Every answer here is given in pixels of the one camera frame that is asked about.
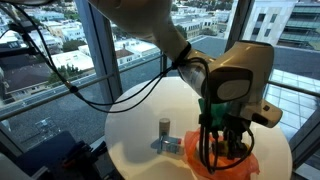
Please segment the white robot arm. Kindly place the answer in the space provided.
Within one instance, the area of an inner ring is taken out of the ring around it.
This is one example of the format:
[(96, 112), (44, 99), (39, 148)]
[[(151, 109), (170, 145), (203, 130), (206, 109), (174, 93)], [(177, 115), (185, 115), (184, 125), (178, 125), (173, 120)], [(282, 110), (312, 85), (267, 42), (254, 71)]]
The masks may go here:
[(103, 16), (130, 35), (156, 45), (172, 67), (203, 100), (201, 154), (208, 138), (222, 131), (224, 140), (213, 152), (229, 159), (251, 151), (242, 134), (251, 122), (272, 128), (282, 111), (263, 98), (271, 74), (274, 48), (268, 43), (241, 40), (214, 59), (194, 49), (174, 26), (172, 0), (88, 0)]

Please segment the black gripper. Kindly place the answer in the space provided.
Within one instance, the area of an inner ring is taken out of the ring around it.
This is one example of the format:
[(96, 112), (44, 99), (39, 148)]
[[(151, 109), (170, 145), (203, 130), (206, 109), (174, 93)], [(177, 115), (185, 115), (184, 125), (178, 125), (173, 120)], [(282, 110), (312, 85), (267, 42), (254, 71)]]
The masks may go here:
[(242, 135), (251, 125), (249, 120), (225, 115), (223, 118), (223, 138), (227, 142), (227, 158), (233, 160), (242, 158), (249, 150), (249, 147), (242, 142)]

